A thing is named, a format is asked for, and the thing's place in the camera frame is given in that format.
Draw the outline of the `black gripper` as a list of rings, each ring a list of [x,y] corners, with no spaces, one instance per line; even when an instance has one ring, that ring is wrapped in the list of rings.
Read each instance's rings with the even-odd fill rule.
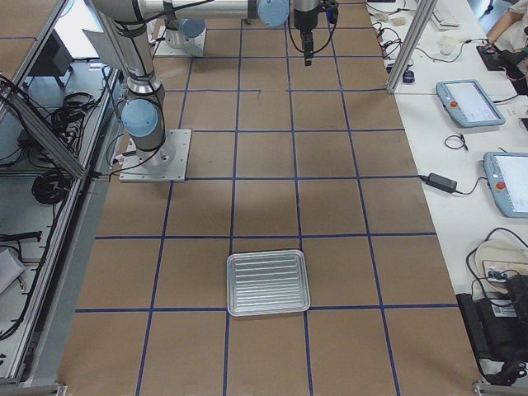
[[[311,30],[300,31],[302,50],[304,52],[304,65],[312,65],[312,53],[314,51],[314,38]]]

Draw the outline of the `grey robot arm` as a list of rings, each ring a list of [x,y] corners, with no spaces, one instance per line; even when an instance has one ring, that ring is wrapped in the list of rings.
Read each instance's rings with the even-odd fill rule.
[[[116,41],[123,51],[128,72],[127,86],[133,98],[143,98],[154,108],[154,121],[136,133],[126,129],[136,149],[149,157],[166,140],[163,123],[164,89],[155,73],[147,34],[147,23],[159,17],[177,19],[260,19],[267,26],[279,26],[294,14],[295,28],[302,40],[305,64],[314,56],[312,30],[323,12],[321,1],[95,1],[96,10],[108,17],[116,29]]]
[[[194,40],[205,30],[204,19],[164,19],[167,44],[174,49],[182,49],[187,41]]]

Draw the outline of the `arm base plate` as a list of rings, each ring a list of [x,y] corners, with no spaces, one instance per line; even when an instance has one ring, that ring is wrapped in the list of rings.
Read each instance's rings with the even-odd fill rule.
[[[153,55],[158,58],[201,58],[204,55],[205,37],[206,29],[197,37],[189,38],[180,31],[167,31],[162,26]]]
[[[124,158],[121,182],[183,182],[191,145],[191,130],[166,130],[164,145],[151,158],[150,153],[138,151],[129,138]]]

